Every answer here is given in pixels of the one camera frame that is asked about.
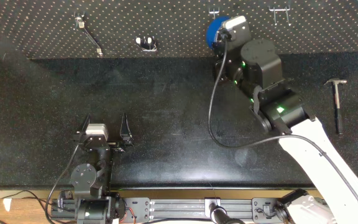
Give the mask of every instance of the blue disc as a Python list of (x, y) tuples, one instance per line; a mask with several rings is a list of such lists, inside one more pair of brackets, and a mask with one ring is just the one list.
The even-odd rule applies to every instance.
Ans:
[(206, 30), (206, 43), (208, 47), (212, 49), (212, 43), (216, 42), (216, 38), (218, 37), (216, 31), (218, 31), (222, 23), (226, 20), (230, 19), (228, 16), (222, 16), (216, 18), (212, 23), (209, 25), (208, 29)]

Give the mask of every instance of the speckled black surface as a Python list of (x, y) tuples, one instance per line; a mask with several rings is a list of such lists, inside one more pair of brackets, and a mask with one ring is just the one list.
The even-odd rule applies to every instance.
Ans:
[[(277, 143), (230, 151), (207, 130), (213, 58), (27, 60), (0, 44), (0, 189), (48, 189), (73, 150), (71, 134), (91, 113), (119, 136), (126, 112), (135, 147), (114, 156), (112, 186), (311, 187)], [(284, 76), (303, 96), (358, 176), (358, 53), (281, 55)], [(331, 85), (340, 86), (343, 138), (335, 135)], [(226, 144), (261, 134), (247, 98), (220, 86), (213, 129)], [(79, 153), (73, 166), (85, 161)], [(69, 174), (59, 188), (69, 187)]]

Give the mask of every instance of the black tabletop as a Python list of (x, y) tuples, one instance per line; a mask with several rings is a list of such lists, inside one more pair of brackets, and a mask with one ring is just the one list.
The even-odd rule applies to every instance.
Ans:
[[(135, 146), (113, 155), (115, 189), (313, 187), (277, 142), (228, 150), (207, 130), (214, 58), (27, 60), (0, 51), (0, 189), (48, 189), (73, 151), (71, 135), (89, 113), (119, 139), (126, 113)], [(322, 122), (358, 176), (358, 53), (281, 55), (283, 75)], [(339, 87), (344, 136), (335, 134), (330, 78)], [(225, 144), (266, 138), (249, 100), (218, 87), (213, 129)], [(86, 160), (79, 152), (72, 167)], [(66, 174), (59, 188), (67, 188)]]

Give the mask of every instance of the hammer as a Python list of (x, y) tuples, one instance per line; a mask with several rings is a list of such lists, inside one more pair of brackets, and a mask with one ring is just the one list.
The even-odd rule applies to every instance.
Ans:
[(342, 115), (341, 107), (339, 106), (339, 93), (338, 93), (338, 84), (346, 84), (347, 80), (340, 80), (338, 78), (332, 78), (328, 80), (325, 84), (332, 82), (335, 88), (335, 105), (336, 105), (336, 131), (338, 134), (343, 134), (343, 125), (342, 125)]

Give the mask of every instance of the hammer handle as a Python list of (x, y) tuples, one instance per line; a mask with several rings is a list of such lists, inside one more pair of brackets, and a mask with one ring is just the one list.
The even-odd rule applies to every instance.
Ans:
[(340, 108), (336, 108), (336, 131), (338, 134), (343, 134), (342, 115)]

